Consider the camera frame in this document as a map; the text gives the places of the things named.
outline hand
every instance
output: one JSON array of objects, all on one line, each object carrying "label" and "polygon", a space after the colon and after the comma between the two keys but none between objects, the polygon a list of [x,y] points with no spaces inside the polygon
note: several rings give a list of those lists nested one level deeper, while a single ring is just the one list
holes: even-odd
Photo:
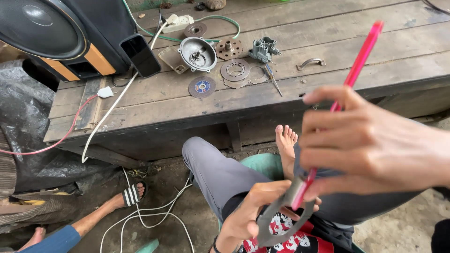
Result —
[{"label": "hand", "polygon": [[305,112],[300,164],[346,174],[315,180],[305,200],[335,192],[374,194],[450,184],[448,132],[379,108],[347,86],[321,87],[303,97],[306,104],[323,100],[337,100],[345,111]]},{"label": "hand", "polygon": [[[243,240],[258,235],[259,227],[256,217],[264,205],[268,205],[283,195],[291,186],[290,180],[256,183],[244,198],[242,203],[224,221],[222,230],[217,237],[216,246],[222,253],[233,252]],[[314,211],[319,210],[321,200],[316,200]],[[291,210],[282,207],[280,212],[293,220],[300,217]]]}]

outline plastic sheet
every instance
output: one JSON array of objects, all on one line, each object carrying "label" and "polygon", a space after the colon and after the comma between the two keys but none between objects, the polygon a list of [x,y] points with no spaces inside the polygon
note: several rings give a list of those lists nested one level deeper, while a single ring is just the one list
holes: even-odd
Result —
[{"label": "plastic sheet", "polygon": [[[55,92],[32,79],[22,69],[22,60],[0,63],[0,126],[14,152],[46,147],[43,142]],[[15,155],[16,192],[58,187],[116,166],[60,149],[34,155]]]}]

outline speaker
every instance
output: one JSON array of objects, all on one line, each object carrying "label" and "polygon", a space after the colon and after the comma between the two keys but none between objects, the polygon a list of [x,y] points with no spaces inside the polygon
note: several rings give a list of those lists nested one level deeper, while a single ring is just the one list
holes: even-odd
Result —
[{"label": "speaker", "polygon": [[0,41],[62,81],[123,73],[135,23],[122,0],[0,0]]}]

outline gray pants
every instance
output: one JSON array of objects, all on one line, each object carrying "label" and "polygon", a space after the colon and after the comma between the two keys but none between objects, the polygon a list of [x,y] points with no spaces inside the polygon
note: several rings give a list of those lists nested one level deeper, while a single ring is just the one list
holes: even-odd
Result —
[{"label": "gray pants", "polygon": [[[294,145],[296,161],[294,174],[307,172],[300,167],[300,148]],[[271,179],[248,168],[238,161],[226,158],[213,145],[200,137],[192,137],[183,145],[183,160],[195,176],[200,190],[218,219],[222,220],[222,208],[234,195],[249,191],[255,183]],[[336,176],[340,173],[319,169],[317,178]],[[330,194],[321,196],[320,210],[314,215],[333,223],[356,225],[386,213],[409,201],[420,192],[388,193],[373,195]]]}]

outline striped sandal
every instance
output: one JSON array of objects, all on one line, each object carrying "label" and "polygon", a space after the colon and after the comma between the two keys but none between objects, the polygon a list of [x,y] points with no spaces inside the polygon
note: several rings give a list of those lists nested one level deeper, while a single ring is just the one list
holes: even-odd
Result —
[{"label": "striped sandal", "polygon": [[[138,183],[141,183],[144,186],[144,193],[142,194],[141,198],[139,198],[139,191],[137,186]],[[126,207],[130,207],[140,202],[145,197],[146,194],[147,194],[147,184],[144,181],[139,181],[122,192],[123,202],[125,203]]]}]

